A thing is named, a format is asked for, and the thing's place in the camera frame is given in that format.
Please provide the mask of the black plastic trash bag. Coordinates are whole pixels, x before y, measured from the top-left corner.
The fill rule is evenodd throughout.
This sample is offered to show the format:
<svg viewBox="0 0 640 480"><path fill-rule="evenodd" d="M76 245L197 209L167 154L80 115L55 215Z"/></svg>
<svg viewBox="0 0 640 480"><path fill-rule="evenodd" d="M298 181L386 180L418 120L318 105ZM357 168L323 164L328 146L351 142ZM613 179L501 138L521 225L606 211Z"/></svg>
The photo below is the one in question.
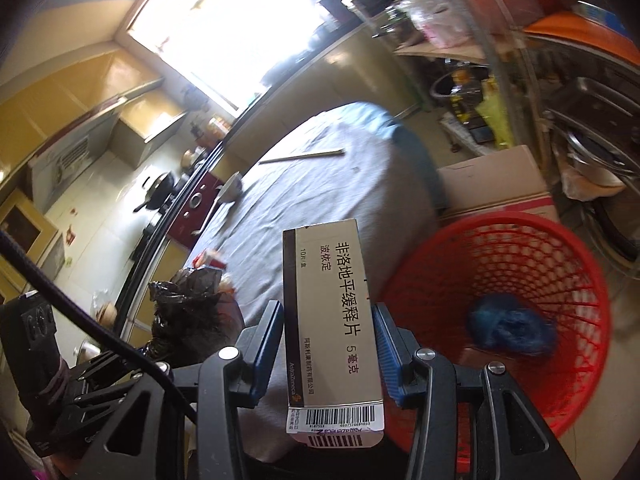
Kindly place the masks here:
<svg viewBox="0 0 640 480"><path fill-rule="evenodd" d="M223 277L218 268L200 266L149 284L152 338L142 348L148 359L179 368L235 344L245 323L232 292L222 287Z"/></svg>

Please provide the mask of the grey medicine box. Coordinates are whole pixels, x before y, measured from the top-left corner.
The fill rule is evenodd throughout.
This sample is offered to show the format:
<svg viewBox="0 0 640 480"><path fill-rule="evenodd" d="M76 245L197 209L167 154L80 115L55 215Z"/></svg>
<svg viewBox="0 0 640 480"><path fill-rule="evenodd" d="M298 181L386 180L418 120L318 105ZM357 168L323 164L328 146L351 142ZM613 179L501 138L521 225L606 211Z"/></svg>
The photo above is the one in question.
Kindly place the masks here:
<svg viewBox="0 0 640 480"><path fill-rule="evenodd" d="M357 222L283 234L286 432L310 448L373 448L384 403Z"/></svg>

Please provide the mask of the blue bag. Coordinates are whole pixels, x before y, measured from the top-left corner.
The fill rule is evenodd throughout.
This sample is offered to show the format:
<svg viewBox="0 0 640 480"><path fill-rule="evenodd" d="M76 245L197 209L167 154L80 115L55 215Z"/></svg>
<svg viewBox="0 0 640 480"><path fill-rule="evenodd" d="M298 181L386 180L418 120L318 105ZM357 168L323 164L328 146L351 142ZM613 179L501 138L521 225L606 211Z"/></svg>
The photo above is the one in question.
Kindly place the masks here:
<svg viewBox="0 0 640 480"><path fill-rule="evenodd" d="M558 343L553 322L511 294L480 297L466 326L477 347L523 356L548 356Z"/></svg>

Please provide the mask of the red plastic mesh basket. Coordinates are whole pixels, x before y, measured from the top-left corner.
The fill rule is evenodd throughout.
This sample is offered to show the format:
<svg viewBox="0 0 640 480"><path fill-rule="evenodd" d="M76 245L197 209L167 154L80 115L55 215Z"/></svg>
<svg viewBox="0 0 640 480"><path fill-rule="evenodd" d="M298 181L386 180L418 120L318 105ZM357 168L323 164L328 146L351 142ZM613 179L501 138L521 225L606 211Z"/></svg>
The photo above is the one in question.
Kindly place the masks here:
<svg viewBox="0 0 640 480"><path fill-rule="evenodd" d="M387 395L414 415L411 479L574 479L559 435L611 339L600 266L558 222L494 212L440 229L372 309Z"/></svg>

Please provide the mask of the dark red built-in oven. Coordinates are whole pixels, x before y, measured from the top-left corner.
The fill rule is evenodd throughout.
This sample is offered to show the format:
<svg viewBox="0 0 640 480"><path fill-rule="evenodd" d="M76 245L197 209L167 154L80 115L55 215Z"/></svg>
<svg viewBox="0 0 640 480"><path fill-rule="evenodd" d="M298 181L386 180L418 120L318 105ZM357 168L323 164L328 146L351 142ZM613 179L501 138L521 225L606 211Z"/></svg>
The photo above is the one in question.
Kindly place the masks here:
<svg viewBox="0 0 640 480"><path fill-rule="evenodd" d="M213 206L213 202L224 184L210 172L206 172L168 230L168 237L186 249L192 249L198 236L193 234L203 224L205 217Z"/></svg>

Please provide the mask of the white ceramic bowl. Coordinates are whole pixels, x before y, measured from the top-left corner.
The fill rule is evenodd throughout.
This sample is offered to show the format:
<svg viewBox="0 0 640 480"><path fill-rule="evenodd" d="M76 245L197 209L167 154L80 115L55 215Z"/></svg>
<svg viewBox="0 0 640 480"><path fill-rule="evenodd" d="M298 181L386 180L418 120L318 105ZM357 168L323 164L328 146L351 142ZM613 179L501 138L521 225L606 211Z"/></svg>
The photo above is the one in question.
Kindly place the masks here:
<svg viewBox="0 0 640 480"><path fill-rule="evenodd" d="M231 204L238 200L243 193L242 174L237 171L232 174L229 179L221 185L217 200L220 204Z"/></svg>

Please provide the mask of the black wok with lid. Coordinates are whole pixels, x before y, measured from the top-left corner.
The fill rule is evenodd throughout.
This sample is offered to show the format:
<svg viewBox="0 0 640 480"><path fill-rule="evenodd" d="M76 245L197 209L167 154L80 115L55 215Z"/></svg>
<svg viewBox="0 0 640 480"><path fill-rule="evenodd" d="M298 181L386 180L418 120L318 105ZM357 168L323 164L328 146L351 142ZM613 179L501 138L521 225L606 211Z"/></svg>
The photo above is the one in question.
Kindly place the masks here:
<svg viewBox="0 0 640 480"><path fill-rule="evenodd" d="M175 186L175 176L171 171L160 174L146 189L144 201L134 208L134 212L142 209L157 210L168 199Z"/></svg>

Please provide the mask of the grey tablecloth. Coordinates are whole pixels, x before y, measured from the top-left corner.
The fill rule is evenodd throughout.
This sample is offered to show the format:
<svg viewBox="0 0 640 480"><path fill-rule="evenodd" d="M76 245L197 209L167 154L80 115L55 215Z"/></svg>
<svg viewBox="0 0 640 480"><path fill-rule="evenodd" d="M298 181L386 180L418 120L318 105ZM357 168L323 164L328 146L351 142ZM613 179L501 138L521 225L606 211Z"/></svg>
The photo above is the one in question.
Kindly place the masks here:
<svg viewBox="0 0 640 480"><path fill-rule="evenodd" d="M339 148L344 156L257 163L243 177L242 195L196 242L194 256L220 253L246 326L258 324L270 300L284 307L285 231L356 220L371 306L411 246L436 231L446 206L442 179L420 139L382 107L352 103L314 116L262 159ZM283 332L266 394L239 412L245 453L272 463L299 444L286 432L286 416Z"/></svg>

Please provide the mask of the cardboard box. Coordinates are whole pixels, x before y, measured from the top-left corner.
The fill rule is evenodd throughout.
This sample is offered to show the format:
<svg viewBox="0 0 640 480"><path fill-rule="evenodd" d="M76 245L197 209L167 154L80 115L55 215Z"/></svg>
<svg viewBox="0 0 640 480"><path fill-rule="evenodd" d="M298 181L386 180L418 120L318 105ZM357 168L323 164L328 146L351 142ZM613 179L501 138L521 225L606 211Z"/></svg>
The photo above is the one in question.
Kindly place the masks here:
<svg viewBox="0 0 640 480"><path fill-rule="evenodd" d="M498 211L559 222L547 183L526 145L442 167L439 174L448 200L439 217L441 226Z"/></svg>

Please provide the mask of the long wooden stick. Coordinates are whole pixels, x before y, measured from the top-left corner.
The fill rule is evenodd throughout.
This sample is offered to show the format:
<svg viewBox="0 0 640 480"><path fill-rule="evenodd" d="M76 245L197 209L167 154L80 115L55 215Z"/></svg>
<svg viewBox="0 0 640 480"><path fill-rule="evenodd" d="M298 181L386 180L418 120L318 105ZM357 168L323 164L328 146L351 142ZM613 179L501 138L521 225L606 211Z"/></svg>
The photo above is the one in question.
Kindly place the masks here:
<svg viewBox="0 0 640 480"><path fill-rule="evenodd" d="M273 157L268 159L261 159L259 165L277 164L278 162L294 162L294 160L314 159L314 158L326 158L326 157L340 157L345 155L344 148L338 150L324 151L324 152L312 152L296 155L288 155L281 157Z"/></svg>

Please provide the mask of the range hood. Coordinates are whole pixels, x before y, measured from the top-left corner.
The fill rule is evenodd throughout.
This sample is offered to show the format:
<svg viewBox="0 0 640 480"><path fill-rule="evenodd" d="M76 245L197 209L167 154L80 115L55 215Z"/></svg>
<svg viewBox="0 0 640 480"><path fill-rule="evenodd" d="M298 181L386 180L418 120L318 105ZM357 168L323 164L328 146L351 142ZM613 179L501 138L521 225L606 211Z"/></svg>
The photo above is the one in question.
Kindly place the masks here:
<svg viewBox="0 0 640 480"><path fill-rule="evenodd" d="M32 202L43 214L108 148L120 107L93 116L59 138L27 165Z"/></svg>

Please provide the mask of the metal storage shelf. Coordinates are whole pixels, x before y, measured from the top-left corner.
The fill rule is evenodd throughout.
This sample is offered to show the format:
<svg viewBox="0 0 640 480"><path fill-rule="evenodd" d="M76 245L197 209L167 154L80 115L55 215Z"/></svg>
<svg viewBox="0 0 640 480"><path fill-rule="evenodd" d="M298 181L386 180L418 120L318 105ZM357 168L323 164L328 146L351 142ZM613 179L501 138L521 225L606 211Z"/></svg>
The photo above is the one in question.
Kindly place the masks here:
<svg viewBox="0 0 640 480"><path fill-rule="evenodd" d="M639 46L628 27L608 0L449 2L471 39L437 49L420 33L399 53L487 67L514 142L582 205L599 252L638 278ZM343 3L372 20L367 0ZM384 3L390 24L413 26L400 0Z"/></svg>

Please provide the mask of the pink plastic bag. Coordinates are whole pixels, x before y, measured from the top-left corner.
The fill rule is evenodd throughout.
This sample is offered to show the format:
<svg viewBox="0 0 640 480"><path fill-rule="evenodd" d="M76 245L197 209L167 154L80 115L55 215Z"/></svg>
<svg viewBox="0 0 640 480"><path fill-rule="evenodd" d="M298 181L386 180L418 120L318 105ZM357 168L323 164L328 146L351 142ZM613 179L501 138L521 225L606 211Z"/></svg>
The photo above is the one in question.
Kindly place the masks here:
<svg viewBox="0 0 640 480"><path fill-rule="evenodd" d="M400 0L400 7L437 49L457 47L471 39L468 25L449 0Z"/></svg>

